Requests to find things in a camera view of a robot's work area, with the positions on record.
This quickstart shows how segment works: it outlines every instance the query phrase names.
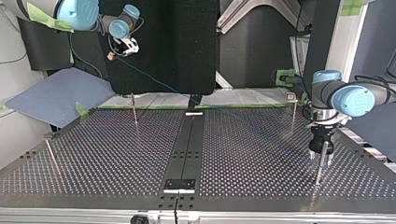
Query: blue panel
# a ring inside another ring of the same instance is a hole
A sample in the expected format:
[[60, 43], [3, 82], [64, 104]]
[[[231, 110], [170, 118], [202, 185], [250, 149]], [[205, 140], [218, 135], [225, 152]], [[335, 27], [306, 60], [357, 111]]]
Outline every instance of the blue panel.
[[75, 30], [91, 30], [99, 15], [98, 0], [64, 0], [57, 19], [68, 21]]
[[314, 74], [312, 84], [325, 82], [325, 81], [335, 81], [335, 80], [341, 80], [341, 73], [339, 71], [333, 71], [333, 70], [317, 71]]
[[362, 86], [346, 86], [332, 97], [332, 107], [350, 117], [360, 117], [375, 105], [373, 93]]
[[77, 102], [89, 110], [113, 95], [108, 82], [70, 68], [44, 79], [6, 105], [29, 117], [63, 128], [79, 117]]

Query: optical breadboard table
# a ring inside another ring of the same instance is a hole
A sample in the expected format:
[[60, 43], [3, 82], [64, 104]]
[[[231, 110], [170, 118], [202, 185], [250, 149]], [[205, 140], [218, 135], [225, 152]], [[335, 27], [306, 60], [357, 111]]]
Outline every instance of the optical breadboard table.
[[[341, 132], [315, 186], [312, 134], [292, 106], [203, 111], [137, 110], [136, 124], [133, 110], [107, 109], [76, 120], [0, 171], [0, 223], [71, 210], [67, 217], [396, 213], [396, 175]], [[177, 181], [191, 190], [169, 191]]]

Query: black bracket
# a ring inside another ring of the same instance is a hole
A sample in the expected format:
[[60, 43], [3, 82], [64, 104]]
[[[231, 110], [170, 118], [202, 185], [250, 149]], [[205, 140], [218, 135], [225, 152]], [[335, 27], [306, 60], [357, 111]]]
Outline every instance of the black bracket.
[[193, 194], [195, 192], [195, 182], [194, 179], [168, 179], [163, 192]]
[[186, 116], [201, 116], [204, 114], [201, 110], [197, 109], [198, 106], [202, 102], [202, 95], [191, 95], [189, 100], [189, 107], [186, 112]]

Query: green tape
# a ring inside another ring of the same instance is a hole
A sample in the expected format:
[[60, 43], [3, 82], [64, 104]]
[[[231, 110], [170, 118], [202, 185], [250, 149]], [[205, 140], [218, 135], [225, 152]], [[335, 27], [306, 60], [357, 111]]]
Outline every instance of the green tape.
[[286, 82], [280, 80], [281, 77], [294, 77], [295, 70], [294, 69], [289, 69], [289, 70], [277, 70], [276, 72], [276, 85], [278, 87], [293, 87], [293, 84], [287, 84]]
[[84, 109], [80, 102], [76, 102], [76, 110], [81, 116], [86, 116], [88, 114], [88, 110]]
[[267, 104], [267, 105], [198, 105], [198, 109], [216, 109], [216, 108], [280, 108], [290, 104]]
[[[98, 107], [99, 109], [134, 109], [130, 105], [104, 105]], [[147, 109], [147, 110], [179, 110], [187, 109], [186, 105], [159, 105], [159, 106], [136, 106], [135, 109]]]
[[344, 0], [341, 16], [359, 16], [363, 0]]
[[6, 106], [6, 103], [8, 102], [9, 99], [6, 99], [4, 101], [1, 102], [0, 104], [0, 110], [7, 110], [8, 107]]
[[74, 29], [69, 22], [55, 20], [43, 10], [29, 2], [27, 3], [27, 11], [31, 21], [37, 21], [52, 29], [74, 33]]

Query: black backdrop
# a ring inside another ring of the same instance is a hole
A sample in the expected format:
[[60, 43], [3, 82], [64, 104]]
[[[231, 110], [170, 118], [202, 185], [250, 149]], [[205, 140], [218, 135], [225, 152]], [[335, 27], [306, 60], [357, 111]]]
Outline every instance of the black backdrop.
[[[182, 93], [210, 94], [216, 85], [219, 1], [101, 0], [100, 10], [118, 16], [126, 4], [136, 5], [145, 20], [134, 34], [140, 51], [126, 61]], [[107, 53], [107, 38], [99, 38]], [[106, 60], [106, 68], [118, 94], [169, 91], [120, 61]]]

